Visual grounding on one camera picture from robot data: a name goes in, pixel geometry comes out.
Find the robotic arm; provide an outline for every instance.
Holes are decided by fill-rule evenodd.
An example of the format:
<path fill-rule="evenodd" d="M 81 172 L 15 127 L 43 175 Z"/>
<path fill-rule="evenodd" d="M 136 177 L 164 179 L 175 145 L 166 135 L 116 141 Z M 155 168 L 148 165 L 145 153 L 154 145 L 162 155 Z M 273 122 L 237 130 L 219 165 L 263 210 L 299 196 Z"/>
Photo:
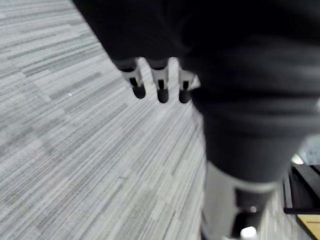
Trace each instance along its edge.
<path fill-rule="evenodd" d="M 319 132 L 320 2 L 74 0 L 111 59 L 178 57 L 198 75 L 202 240 L 254 240 L 304 138 Z"/>

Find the wooden surface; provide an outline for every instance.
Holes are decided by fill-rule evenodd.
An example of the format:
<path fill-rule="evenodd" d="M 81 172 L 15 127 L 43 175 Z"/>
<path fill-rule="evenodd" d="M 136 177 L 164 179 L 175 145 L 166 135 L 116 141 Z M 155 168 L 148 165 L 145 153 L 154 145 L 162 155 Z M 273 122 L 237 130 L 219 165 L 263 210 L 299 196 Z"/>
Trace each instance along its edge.
<path fill-rule="evenodd" d="M 303 224 L 310 230 L 310 232 L 320 240 L 320 215 L 298 215 Z"/>
<path fill-rule="evenodd" d="M 1 240 L 197 239 L 197 115 L 176 61 L 166 105 L 141 68 L 144 100 L 68 0 L 0 0 Z M 278 194 L 261 239 L 309 239 Z"/>

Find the gray carpet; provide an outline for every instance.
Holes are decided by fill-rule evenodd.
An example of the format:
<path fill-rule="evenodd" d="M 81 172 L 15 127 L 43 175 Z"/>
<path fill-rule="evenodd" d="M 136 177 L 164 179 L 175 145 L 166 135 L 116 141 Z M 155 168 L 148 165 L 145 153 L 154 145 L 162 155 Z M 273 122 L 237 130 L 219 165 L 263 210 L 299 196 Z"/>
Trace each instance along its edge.
<path fill-rule="evenodd" d="M 68 0 L 0 0 L 1 240 L 197 239 L 199 116 L 140 64 L 143 100 Z M 278 198 L 261 239 L 309 239 Z"/>

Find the black fabric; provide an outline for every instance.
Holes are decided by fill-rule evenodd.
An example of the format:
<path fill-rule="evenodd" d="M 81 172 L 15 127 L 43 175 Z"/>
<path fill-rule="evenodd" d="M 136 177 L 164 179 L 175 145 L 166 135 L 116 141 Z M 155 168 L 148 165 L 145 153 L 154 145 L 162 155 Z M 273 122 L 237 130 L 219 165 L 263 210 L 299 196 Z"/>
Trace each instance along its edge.
<path fill-rule="evenodd" d="M 303 138 L 320 131 L 318 1 L 74 2 L 112 59 L 179 57 L 198 75 L 207 159 L 224 172 L 280 180 Z"/>

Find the white joint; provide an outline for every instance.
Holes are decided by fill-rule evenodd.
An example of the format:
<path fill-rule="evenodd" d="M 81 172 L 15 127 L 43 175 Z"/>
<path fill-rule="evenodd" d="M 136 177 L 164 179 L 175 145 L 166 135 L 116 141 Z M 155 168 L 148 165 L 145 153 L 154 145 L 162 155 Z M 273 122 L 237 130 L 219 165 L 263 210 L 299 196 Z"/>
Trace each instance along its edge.
<path fill-rule="evenodd" d="M 140 67 L 137 63 L 135 70 L 130 71 L 130 72 L 125 72 L 125 71 L 121 71 L 124 79 L 130 84 L 130 86 L 132 86 L 130 79 L 131 78 L 135 78 L 138 87 L 141 87 L 143 84 L 143 80 L 142 80 L 142 75 L 141 75 L 141 71 L 140 71 Z"/>
<path fill-rule="evenodd" d="M 196 75 L 190 71 L 183 70 L 181 67 L 179 67 L 179 73 L 178 73 L 178 78 L 179 78 L 179 88 L 180 90 L 184 89 L 184 82 L 188 82 L 188 89 L 190 89 L 192 83 L 195 80 Z"/>
<path fill-rule="evenodd" d="M 151 74 L 153 78 L 153 82 L 156 86 L 156 89 L 159 90 L 159 81 L 163 80 L 164 89 L 168 89 L 168 81 L 169 81 L 169 68 L 166 66 L 164 69 L 155 70 L 151 68 Z"/>

